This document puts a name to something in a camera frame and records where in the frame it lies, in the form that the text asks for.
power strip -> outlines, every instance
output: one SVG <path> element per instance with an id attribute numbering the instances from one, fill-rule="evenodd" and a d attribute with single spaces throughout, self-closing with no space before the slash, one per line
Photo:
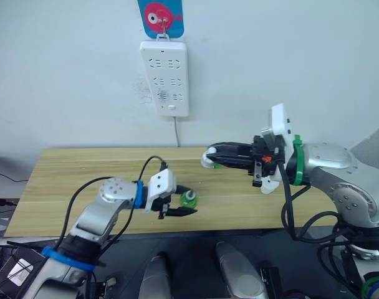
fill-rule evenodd
<path id="1" fill-rule="evenodd" d="M 161 116 L 188 116 L 187 49 L 183 42 L 145 41 L 140 52 L 153 103 Z"/>

wooden table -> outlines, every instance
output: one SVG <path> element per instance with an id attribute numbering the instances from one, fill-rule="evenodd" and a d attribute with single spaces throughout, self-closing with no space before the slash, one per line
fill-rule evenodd
<path id="1" fill-rule="evenodd" d="M 169 163 L 177 183 L 193 188 L 199 195 L 198 212 L 186 217 L 166 217 L 136 210 L 127 233 L 178 232 L 191 230 L 251 229 L 282 227 L 281 187 L 265 195 L 252 187 L 252 177 L 240 169 L 206 169 L 199 162 L 204 148 L 94 148 L 47 149 L 38 160 L 26 190 L 7 229 L 8 237 L 57 236 L 67 204 L 82 184 L 101 176 L 134 180 L 147 157 L 158 154 Z M 159 162 L 149 164 L 143 177 L 148 182 L 158 172 Z M 85 189 L 77 198 L 68 228 L 83 208 L 95 199 L 101 182 Z M 173 196 L 172 206 L 178 206 Z M 294 202 L 296 225 L 335 206 L 321 191 L 311 189 Z M 120 213 L 114 232 L 124 225 L 128 211 Z M 332 225 L 326 217 L 317 225 Z"/>

blue ring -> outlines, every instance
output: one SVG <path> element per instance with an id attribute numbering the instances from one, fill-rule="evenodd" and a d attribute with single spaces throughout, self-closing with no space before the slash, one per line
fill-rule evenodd
<path id="1" fill-rule="evenodd" d="M 379 282 L 373 284 L 371 289 L 368 291 L 367 298 L 371 299 L 371 296 L 374 295 L 374 292 L 379 289 Z"/>
<path id="2" fill-rule="evenodd" d="M 51 247 L 44 247 L 41 252 L 42 255 L 45 255 L 46 257 L 50 257 L 54 260 L 57 260 L 58 262 L 64 263 L 66 265 L 84 270 L 84 271 L 93 271 L 95 268 L 95 265 L 92 265 L 90 263 L 83 263 L 79 262 L 78 260 L 73 260 L 69 257 L 66 257 L 64 255 L 59 254 Z"/>
<path id="3" fill-rule="evenodd" d="M 142 189 L 143 189 L 144 183 L 143 181 L 138 180 L 137 181 L 137 193 L 135 194 L 135 200 L 134 200 L 134 209 L 139 209 L 142 205 Z"/>

black floor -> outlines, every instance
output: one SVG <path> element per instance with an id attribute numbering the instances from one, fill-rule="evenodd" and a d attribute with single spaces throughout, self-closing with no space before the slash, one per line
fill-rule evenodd
<path id="1" fill-rule="evenodd" d="M 320 267 L 318 245 L 293 242 L 281 230 L 240 230 L 171 234 L 126 235 L 102 257 L 107 264 L 95 271 L 98 280 L 117 278 L 109 298 L 137 298 L 145 267 L 158 252 L 173 264 L 175 299 L 227 297 L 214 261 L 214 246 L 233 244 L 254 265 L 263 261 L 279 268 L 284 290 L 297 288 L 322 298 L 354 298 Z"/>

green object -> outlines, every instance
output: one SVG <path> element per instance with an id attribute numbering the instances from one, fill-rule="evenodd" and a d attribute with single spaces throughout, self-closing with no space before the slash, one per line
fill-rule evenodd
<path id="1" fill-rule="evenodd" d="M 304 152 L 300 135 L 295 135 L 294 148 L 296 150 L 296 176 L 293 185 L 299 186 L 303 180 Z"/>
<path id="2" fill-rule="evenodd" d="M 362 299 L 365 299 L 365 295 L 367 294 L 368 289 L 372 287 L 372 285 L 376 282 L 379 282 L 379 276 L 367 279 L 367 281 L 363 284 L 363 287 L 362 287 L 362 291 L 361 291 Z"/>
<path id="3" fill-rule="evenodd" d="M 194 209 L 197 204 L 198 204 L 198 195 L 196 195 L 195 191 L 193 190 L 189 190 L 180 196 L 181 207 L 190 207 Z"/>

